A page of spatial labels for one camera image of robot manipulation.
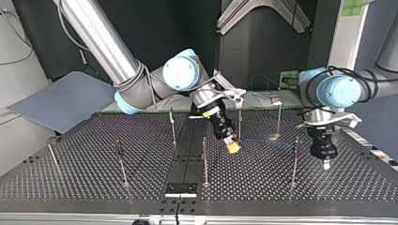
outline robotic arm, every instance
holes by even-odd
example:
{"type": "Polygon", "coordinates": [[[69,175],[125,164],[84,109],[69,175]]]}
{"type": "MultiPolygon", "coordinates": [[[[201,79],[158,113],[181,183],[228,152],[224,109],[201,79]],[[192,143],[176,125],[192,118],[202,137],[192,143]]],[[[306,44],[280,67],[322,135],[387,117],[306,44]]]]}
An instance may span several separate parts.
{"type": "Polygon", "coordinates": [[[134,114],[178,92],[191,92],[216,137],[224,140],[230,153],[239,150],[222,98],[235,101],[241,108],[245,90],[235,88],[219,73],[209,78],[193,50],[180,52],[163,67],[149,72],[131,55],[97,0],[54,2],[114,82],[115,101],[122,112],[134,114]]]}
{"type": "Polygon", "coordinates": [[[328,67],[303,71],[298,75],[303,119],[313,138],[311,154],[322,159],[323,168],[337,157],[331,141],[335,123],[354,128],[361,120],[344,108],[373,98],[398,95],[398,15],[395,16],[375,66],[361,71],[328,67]]]}

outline white wall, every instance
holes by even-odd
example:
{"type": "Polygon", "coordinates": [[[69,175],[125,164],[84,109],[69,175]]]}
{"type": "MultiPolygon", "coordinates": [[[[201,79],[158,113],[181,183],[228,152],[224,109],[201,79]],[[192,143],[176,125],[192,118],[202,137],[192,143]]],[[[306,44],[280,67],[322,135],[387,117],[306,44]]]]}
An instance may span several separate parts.
{"type": "MultiPolygon", "coordinates": [[[[0,0],[0,7],[14,9],[11,0],[0,0]]],[[[9,18],[24,36],[19,21],[9,18]]],[[[29,52],[0,18],[0,64],[24,58],[29,52]]],[[[0,175],[36,153],[45,146],[47,138],[54,135],[52,130],[6,110],[7,106],[47,85],[35,55],[17,64],[0,66],[0,175]]]]}
{"type": "Polygon", "coordinates": [[[339,13],[330,51],[329,65],[354,69],[368,6],[365,5],[358,16],[341,16],[339,13]]]}

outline yellow block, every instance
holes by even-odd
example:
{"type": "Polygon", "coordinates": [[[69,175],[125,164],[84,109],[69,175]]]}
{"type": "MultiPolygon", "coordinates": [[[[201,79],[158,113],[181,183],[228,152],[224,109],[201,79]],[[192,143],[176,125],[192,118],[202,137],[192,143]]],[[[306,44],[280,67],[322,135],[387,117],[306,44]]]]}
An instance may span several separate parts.
{"type": "Polygon", "coordinates": [[[240,149],[239,144],[237,144],[236,142],[227,144],[226,147],[228,148],[228,151],[230,154],[234,154],[234,153],[238,152],[240,149]]]}

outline blue cable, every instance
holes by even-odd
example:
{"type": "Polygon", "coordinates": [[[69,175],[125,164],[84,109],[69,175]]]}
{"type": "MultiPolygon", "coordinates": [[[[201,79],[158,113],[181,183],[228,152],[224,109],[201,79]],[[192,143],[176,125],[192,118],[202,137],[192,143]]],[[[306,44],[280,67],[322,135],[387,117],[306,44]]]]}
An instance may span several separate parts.
{"type": "Polygon", "coordinates": [[[278,141],[278,140],[272,140],[272,139],[240,139],[241,142],[252,142],[252,143],[275,143],[278,144],[281,147],[286,147],[286,148],[291,148],[293,149],[295,147],[295,145],[291,144],[291,143],[286,143],[286,142],[282,142],[282,141],[278,141]]]}
{"type": "Polygon", "coordinates": [[[274,75],[274,74],[279,74],[279,73],[278,73],[278,72],[273,72],[273,73],[271,73],[271,74],[269,75],[269,77],[266,76],[266,75],[264,75],[264,74],[254,74],[254,75],[252,75],[252,76],[251,76],[250,89],[253,90],[253,78],[256,77],[256,76],[262,76],[262,77],[264,77],[264,78],[266,78],[266,79],[268,80],[268,81],[267,81],[267,90],[269,90],[269,82],[272,82],[272,83],[274,83],[275,85],[278,85],[278,86],[279,86],[278,83],[274,82],[274,81],[271,79],[272,75],[274,75]]]}

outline perforated metal table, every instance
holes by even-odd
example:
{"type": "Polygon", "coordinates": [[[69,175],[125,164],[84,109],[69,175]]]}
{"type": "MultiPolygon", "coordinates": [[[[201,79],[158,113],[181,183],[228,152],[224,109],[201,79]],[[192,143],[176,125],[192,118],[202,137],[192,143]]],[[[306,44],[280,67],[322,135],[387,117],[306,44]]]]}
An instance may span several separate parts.
{"type": "MultiPolygon", "coordinates": [[[[277,141],[269,138],[276,131],[277,112],[243,112],[242,149],[234,155],[206,120],[189,120],[185,113],[174,114],[176,148],[168,113],[95,115],[53,144],[58,165],[45,148],[0,177],[0,219],[9,213],[130,215],[172,223],[176,216],[398,218],[398,173],[341,130],[333,138],[339,156],[331,169],[321,170],[308,151],[311,139],[305,129],[295,128],[301,122],[297,112],[283,111],[277,141]],[[298,135],[303,143],[292,186],[298,135]],[[123,187],[115,159],[117,137],[126,150],[129,187],[123,187]],[[203,137],[208,140],[209,187],[202,185],[203,137]],[[197,184],[197,197],[165,198],[170,183],[197,184]]],[[[229,114],[237,119],[236,112],[229,114]]]]}

